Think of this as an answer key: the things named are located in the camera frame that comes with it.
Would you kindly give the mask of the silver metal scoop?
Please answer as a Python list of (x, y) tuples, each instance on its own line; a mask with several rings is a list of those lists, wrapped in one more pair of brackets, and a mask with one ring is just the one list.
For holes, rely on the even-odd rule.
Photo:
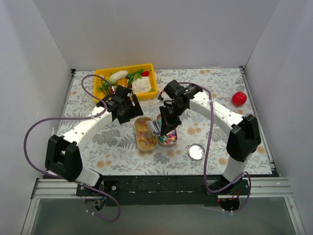
[(160, 136), (161, 133), (161, 126), (158, 124), (157, 121), (151, 120), (151, 121), (146, 121), (149, 129), (151, 130), (152, 134), (156, 137)]

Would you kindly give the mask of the silver jar lid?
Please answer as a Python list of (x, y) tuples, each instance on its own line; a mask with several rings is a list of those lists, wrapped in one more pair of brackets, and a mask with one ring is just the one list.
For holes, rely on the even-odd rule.
[(193, 160), (201, 160), (205, 156), (205, 149), (200, 144), (192, 144), (188, 147), (187, 154)]

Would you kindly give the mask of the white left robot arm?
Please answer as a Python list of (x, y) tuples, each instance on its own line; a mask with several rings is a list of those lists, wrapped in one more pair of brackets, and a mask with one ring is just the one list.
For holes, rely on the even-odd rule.
[(104, 184), (100, 174), (83, 166), (80, 151), (102, 128), (115, 119), (120, 124), (143, 115), (138, 98), (132, 90), (117, 86), (109, 98), (99, 101), (89, 116), (61, 136), (53, 135), (48, 140), (45, 167), (69, 182), (87, 185), (94, 196), (100, 195)]

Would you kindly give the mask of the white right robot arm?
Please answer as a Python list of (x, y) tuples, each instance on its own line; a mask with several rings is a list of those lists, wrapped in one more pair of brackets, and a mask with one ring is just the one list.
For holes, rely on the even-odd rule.
[(159, 134), (166, 135), (181, 125), (180, 116), (190, 109), (210, 120), (210, 124), (217, 125), (228, 136), (226, 150), (229, 160), (222, 176), (221, 188), (214, 192), (223, 191), (234, 194), (239, 189), (238, 181), (247, 174), (246, 164), (258, 146), (261, 144), (261, 135), (258, 120), (253, 115), (243, 116), (235, 113), (223, 105), (212, 100), (209, 90), (194, 84), (176, 80), (169, 82), (164, 92), (170, 100), (160, 106), (161, 128)]

